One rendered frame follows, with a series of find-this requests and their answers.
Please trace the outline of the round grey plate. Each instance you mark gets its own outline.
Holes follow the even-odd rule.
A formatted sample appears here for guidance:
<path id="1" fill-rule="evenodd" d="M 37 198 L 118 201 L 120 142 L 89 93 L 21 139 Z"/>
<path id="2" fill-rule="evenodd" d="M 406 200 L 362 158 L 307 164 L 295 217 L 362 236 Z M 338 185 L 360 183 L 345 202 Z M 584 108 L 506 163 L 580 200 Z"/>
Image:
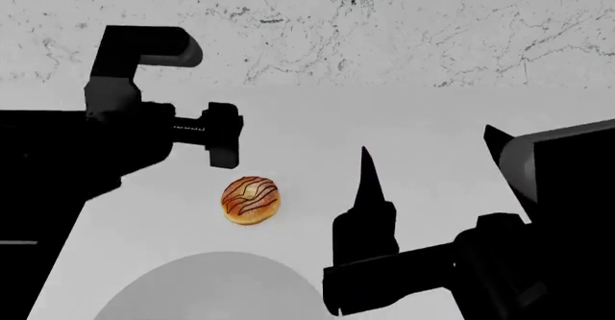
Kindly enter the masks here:
<path id="1" fill-rule="evenodd" d="M 203 253 L 161 265 L 119 291 L 93 320 L 333 320 L 290 267 L 249 253 Z"/>

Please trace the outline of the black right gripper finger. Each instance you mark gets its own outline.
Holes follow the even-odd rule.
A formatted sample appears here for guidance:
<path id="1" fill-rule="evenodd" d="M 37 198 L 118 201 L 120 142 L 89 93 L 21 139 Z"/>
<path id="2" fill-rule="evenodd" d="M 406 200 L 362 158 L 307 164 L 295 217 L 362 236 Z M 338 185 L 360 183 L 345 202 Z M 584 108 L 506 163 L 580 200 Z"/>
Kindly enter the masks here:
<path id="1" fill-rule="evenodd" d="M 399 253 L 396 218 L 394 204 L 385 200 L 373 158 L 362 147 L 354 204 L 332 222 L 332 264 L 350 264 Z"/>

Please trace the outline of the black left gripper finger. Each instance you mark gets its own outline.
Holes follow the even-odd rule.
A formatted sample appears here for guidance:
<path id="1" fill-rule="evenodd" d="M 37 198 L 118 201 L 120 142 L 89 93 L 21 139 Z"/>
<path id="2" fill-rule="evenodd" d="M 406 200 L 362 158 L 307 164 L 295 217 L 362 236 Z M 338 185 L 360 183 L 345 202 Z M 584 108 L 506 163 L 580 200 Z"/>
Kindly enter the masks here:
<path id="1" fill-rule="evenodd" d="M 203 111 L 210 166 L 235 169 L 239 165 L 239 137 L 243 117 L 235 105 L 210 102 Z"/>

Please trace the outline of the round chocolate striped pastry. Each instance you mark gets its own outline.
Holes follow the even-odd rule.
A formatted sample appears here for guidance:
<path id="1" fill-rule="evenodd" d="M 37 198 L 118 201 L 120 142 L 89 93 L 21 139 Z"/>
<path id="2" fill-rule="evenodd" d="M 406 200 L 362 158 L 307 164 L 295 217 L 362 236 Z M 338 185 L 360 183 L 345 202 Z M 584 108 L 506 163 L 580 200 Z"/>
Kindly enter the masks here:
<path id="1" fill-rule="evenodd" d="M 235 224 L 259 224 L 276 214 L 281 195 L 276 184 L 262 177 L 243 177 L 233 181 L 221 195 L 221 209 Z"/>

